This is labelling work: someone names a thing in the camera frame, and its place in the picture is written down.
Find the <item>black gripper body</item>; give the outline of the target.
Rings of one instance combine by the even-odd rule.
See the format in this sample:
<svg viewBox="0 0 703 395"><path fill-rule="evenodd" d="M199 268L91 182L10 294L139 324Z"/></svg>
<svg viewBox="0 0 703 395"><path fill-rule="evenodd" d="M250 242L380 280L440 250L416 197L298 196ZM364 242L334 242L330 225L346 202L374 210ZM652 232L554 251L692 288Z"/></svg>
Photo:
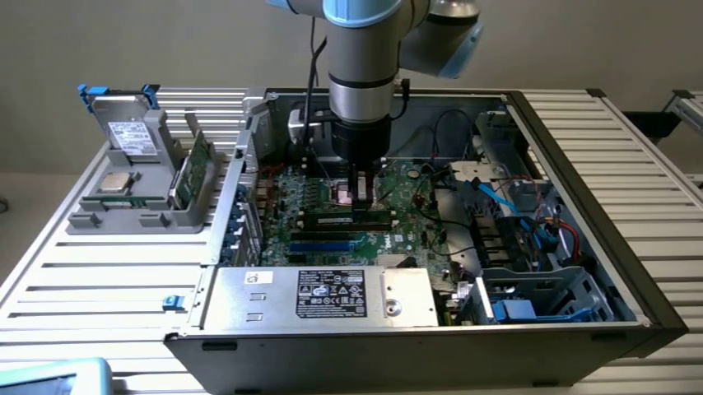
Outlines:
<svg viewBox="0 0 703 395"><path fill-rule="evenodd" d="M372 123L332 123L332 149L355 165L371 165L386 156L391 138L391 118Z"/></svg>

